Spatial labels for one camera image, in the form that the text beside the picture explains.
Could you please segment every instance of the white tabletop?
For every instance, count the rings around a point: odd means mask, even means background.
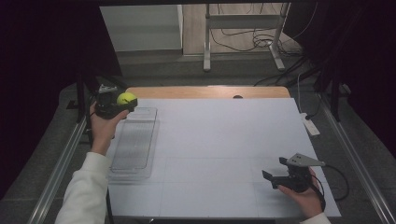
[[[296,203],[262,178],[262,170],[288,175],[279,157],[317,157],[293,99],[141,99],[139,107],[158,109],[151,176],[109,184],[114,216],[302,216]],[[314,170],[325,190],[326,215],[340,217],[321,168]]]

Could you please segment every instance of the green ball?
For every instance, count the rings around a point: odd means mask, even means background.
[[[119,95],[117,98],[118,105],[125,105],[131,103],[132,100],[136,99],[137,97],[130,92],[124,92]]]

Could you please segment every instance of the white wall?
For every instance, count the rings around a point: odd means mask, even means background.
[[[101,7],[115,51],[181,49],[181,7]]]

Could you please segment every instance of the sweatshirt cuff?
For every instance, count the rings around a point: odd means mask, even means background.
[[[326,217],[324,213],[320,213],[314,217],[311,217],[300,224],[314,224],[314,223],[322,223],[322,224],[331,224],[329,219]]]
[[[80,170],[107,174],[110,159],[99,153],[88,152]]]

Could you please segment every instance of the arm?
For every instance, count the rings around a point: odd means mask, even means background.
[[[312,169],[309,169],[309,171],[311,172],[314,185],[318,187],[318,181],[314,178],[314,176],[316,176],[315,172]],[[330,224],[329,219],[327,219],[326,215],[321,210],[318,195],[312,189],[297,193],[284,186],[278,186],[278,188],[300,205],[301,210],[307,218],[307,220],[301,222],[302,224]]]
[[[91,115],[93,144],[91,152],[80,170],[74,172],[55,223],[105,223],[106,173],[110,160],[107,149],[116,131],[117,124],[128,115],[122,111],[114,119],[101,119]]]

